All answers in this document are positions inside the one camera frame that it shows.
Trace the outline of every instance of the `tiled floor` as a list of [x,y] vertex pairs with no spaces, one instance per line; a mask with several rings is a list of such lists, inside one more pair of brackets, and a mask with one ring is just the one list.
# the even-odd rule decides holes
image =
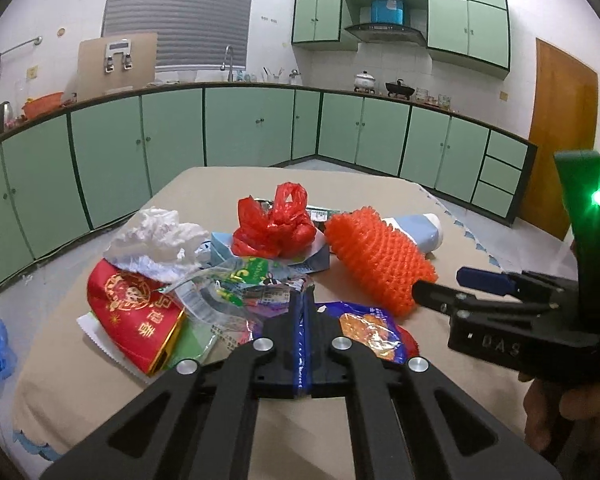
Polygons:
[[[290,166],[303,170],[350,171],[336,164],[309,160]],[[576,262],[568,247],[540,229],[516,220],[513,228],[497,224],[483,216],[443,202],[474,233],[477,240],[507,270],[530,269],[567,278],[576,277]],[[0,294],[0,317],[4,320],[10,345],[18,355],[18,368],[0,394],[0,443],[11,458],[32,478],[37,478],[48,465],[44,459],[30,455],[11,437],[11,404],[17,375],[26,360],[30,345],[46,316],[57,306],[69,286],[109,245],[113,232],[100,235],[35,272]]]

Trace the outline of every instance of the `orange foam net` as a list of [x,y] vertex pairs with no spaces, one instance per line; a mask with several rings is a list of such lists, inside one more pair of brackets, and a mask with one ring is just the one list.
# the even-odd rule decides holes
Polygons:
[[438,279],[408,236],[385,224],[372,207],[333,216],[324,235],[362,289],[396,317],[413,311],[411,287]]

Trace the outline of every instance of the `faucet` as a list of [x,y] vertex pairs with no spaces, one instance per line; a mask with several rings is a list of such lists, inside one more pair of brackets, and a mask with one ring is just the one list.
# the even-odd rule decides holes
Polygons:
[[227,45],[224,50],[224,59],[222,60],[222,66],[220,67],[220,70],[222,71],[226,68],[225,63],[227,56],[229,56],[229,75],[226,80],[231,83],[234,80],[234,48],[231,45]]

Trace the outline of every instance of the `silver screw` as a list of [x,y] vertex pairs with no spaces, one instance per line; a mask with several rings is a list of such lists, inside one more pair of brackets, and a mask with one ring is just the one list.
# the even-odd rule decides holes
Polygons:
[[349,350],[351,348],[351,339],[344,336],[336,337],[331,341],[331,346],[336,350]]
[[256,341],[253,342],[253,347],[258,352],[266,352],[273,348],[273,341],[271,339],[269,339],[268,337],[261,337],[261,338],[256,339]]
[[198,369],[198,363],[193,359],[183,359],[176,364],[176,370],[180,375],[191,375]]
[[426,372],[429,369],[429,361],[424,357],[412,357],[408,365],[412,372]]

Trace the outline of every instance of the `red envelope with gold print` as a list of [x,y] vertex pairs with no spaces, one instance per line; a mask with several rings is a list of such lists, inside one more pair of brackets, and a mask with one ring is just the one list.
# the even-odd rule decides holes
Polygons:
[[184,311],[156,289],[162,284],[101,260],[87,282],[87,300],[100,324],[148,376],[160,370],[178,339]]

